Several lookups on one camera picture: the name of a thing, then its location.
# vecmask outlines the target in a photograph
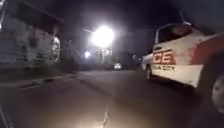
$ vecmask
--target truck wheel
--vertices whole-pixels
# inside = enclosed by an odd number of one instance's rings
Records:
[[[146,79],[150,80],[152,77],[152,72],[151,72],[151,68],[149,65],[146,66]]]
[[[205,65],[199,82],[198,91],[201,95],[201,105],[206,111],[215,110],[224,114],[224,61],[213,60]]]
[[[224,73],[215,80],[211,98],[217,110],[224,114]]]

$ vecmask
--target white pickup truck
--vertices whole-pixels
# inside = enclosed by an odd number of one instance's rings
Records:
[[[157,30],[153,53],[143,57],[146,63],[147,78],[155,75],[192,86],[203,101],[211,100],[224,113],[223,33],[205,35],[188,24],[168,24]]]

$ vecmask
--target truck door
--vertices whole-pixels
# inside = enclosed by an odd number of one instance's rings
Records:
[[[198,75],[195,71],[199,68],[190,65],[190,60],[201,36],[185,24],[160,28],[153,48],[152,74],[195,85]]]

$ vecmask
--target road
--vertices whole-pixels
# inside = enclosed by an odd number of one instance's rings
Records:
[[[196,97],[136,71],[89,71],[10,90],[2,108],[14,128],[223,128],[219,114],[197,116]]]

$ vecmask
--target street light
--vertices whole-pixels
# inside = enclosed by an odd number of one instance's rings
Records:
[[[100,26],[96,31],[92,32],[90,42],[101,49],[105,49],[113,43],[114,38],[115,33],[111,28]]]
[[[89,51],[85,52],[85,59],[88,59],[91,56],[91,53]]]

